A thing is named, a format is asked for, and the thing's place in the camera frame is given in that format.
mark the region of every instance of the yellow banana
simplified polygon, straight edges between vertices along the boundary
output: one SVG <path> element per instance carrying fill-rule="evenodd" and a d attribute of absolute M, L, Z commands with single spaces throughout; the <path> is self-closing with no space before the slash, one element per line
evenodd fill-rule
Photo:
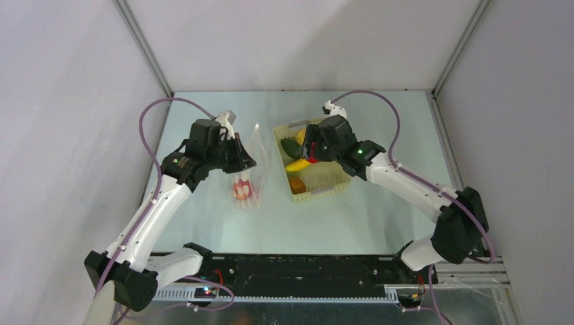
<path fill-rule="evenodd" d="M 290 163 L 289 165 L 285 166 L 285 170 L 289 171 L 289 172 L 293 172 L 293 171 L 300 171 L 301 169 L 304 169 L 305 167 L 309 166 L 311 163 L 306 161 L 305 159 L 299 159 L 297 161 L 294 161 L 292 163 Z"/>
<path fill-rule="evenodd" d="M 303 142 L 305 142 L 305 131 L 306 129 L 301 129 L 299 132 L 297 132 L 297 135 L 295 135 L 295 141 L 297 141 L 300 146 L 302 146 Z"/>

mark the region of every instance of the white wall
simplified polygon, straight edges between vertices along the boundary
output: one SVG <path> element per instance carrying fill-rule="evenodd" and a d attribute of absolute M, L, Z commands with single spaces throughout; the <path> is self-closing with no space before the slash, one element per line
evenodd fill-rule
<path fill-rule="evenodd" d="M 478 2 L 129 1 L 175 91 L 430 89 Z"/>
<path fill-rule="evenodd" d="M 574 2 L 493 1 L 440 102 L 526 324 L 574 318 Z"/>
<path fill-rule="evenodd" d="M 81 324 L 83 260 L 135 212 L 162 94 L 111 0 L 3 0 L 0 35 L 0 323 Z"/>

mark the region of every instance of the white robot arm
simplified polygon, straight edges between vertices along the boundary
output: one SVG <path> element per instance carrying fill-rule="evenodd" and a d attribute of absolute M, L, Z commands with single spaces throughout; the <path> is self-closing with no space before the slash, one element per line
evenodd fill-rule
<path fill-rule="evenodd" d="M 318 125 L 308 125 L 303 155 L 318 161 L 336 161 L 345 172 L 378 184 L 418 207 L 437 226 L 433 234 L 403 247 L 397 257 L 413 271 L 447 260 L 461 263 L 481 239 L 478 229 L 465 214 L 443 194 L 458 200 L 474 212 L 487 230 L 484 208 L 477 191 L 465 188 L 459 192 L 448 186 L 438 186 L 439 192 L 405 175 L 408 170 L 399 161 L 391 162 L 386 150 L 371 141 L 357 141 L 347 112 L 331 102 L 323 111 L 329 116 Z"/>
<path fill-rule="evenodd" d="M 150 254 L 175 211 L 206 179 L 209 171 L 221 169 L 225 173 L 237 173 L 255 166 L 234 133 L 234 120 L 235 114 L 231 111 L 215 120 L 197 120 L 191 127 L 190 138 L 165 157 L 157 195 L 155 190 L 147 195 L 105 252 L 92 251 L 86 257 L 84 264 L 94 286 L 111 265 L 104 281 L 114 280 L 115 300 L 140 311 L 159 288 L 200 271 L 203 255 L 208 252 L 201 246 L 187 244 L 161 257 L 150 257 Z"/>

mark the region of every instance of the plastic basket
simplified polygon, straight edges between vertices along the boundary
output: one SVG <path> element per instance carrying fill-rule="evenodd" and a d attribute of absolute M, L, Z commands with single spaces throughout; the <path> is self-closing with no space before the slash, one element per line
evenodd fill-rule
<path fill-rule="evenodd" d="M 275 137 L 275 143 L 279 148 L 283 168 L 289 165 L 294 159 L 289 157 L 283 150 L 283 147 L 281 147 L 281 139 L 295 137 L 297 132 L 307 127 L 308 124 L 318 124 L 321 120 L 322 118 L 304 120 L 290 123 L 288 125 L 281 125 L 273 129 L 273 136 Z M 351 182 L 351 177 L 346 174 L 343 171 L 343 168 L 341 168 L 341 166 L 336 162 L 317 162 L 294 173 L 289 173 L 285 171 L 285 169 L 283 169 L 283 172 L 285 174 L 286 185 L 289 193 L 291 193 L 293 202 L 311 200 L 312 198 L 342 192 Z M 303 183 L 305 183 L 307 191 L 301 194 L 293 194 L 289 186 L 290 177 L 300 178 Z"/>

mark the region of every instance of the clear plastic bag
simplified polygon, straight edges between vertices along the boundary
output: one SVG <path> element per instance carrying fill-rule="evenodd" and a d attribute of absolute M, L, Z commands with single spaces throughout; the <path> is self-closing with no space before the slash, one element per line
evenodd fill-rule
<path fill-rule="evenodd" d="M 244 142 L 244 147 L 251 158 L 257 162 L 257 166 L 231 174 L 229 195 L 239 209 L 259 209 L 261 193 L 269 168 L 269 158 L 259 137 L 259 124 L 255 125 L 253 134 L 247 142 Z"/>

